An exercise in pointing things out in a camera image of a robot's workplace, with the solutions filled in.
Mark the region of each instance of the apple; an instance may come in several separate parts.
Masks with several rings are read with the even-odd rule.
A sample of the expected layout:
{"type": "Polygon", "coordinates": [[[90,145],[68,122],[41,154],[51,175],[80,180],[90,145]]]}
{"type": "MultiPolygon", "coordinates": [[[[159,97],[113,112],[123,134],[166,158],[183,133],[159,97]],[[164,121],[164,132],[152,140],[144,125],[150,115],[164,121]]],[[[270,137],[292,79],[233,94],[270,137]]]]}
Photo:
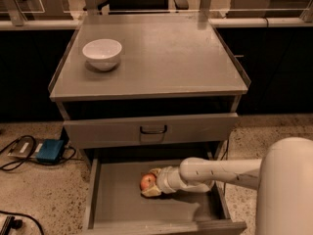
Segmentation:
{"type": "Polygon", "coordinates": [[[143,175],[143,177],[140,181],[140,189],[142,191],[145,191],[145,190],[149,189],[150,187],[154,186],[156,181],[157,181],[157,178],[155,177],[154,174],[152,174],[152,173],[145,174],[145,175],[143,175]]]}

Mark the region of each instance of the closed drawer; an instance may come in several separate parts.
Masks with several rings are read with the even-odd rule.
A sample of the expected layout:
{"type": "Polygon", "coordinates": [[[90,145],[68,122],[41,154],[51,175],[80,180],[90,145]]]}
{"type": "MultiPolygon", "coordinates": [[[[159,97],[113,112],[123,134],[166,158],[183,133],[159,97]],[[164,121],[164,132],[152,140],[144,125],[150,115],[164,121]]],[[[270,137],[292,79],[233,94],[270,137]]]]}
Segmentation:
{"type": "Polygon", "coordinates": [[[237,114],[128,117],[65,121],[75,148],[170,144],[228,139],[237,114]]]}
{"type": "MultiPolygon", "coordinates": [[[[233,222],[223,193],[216,185],[209,193],[174,194],[147,199],[141,196],[141,176],[153,167],[179,165],[175,151],[167,150],[161,158],[142,160],[154,155],[155,147],[145,148],[133,158],[122,160],[128,148],[108,155],[99,150],[90,175],[83,234],[241,234],[245,222],[233,222]]],[[[187,157],[200,154],[180,145],[187,157]]]]}

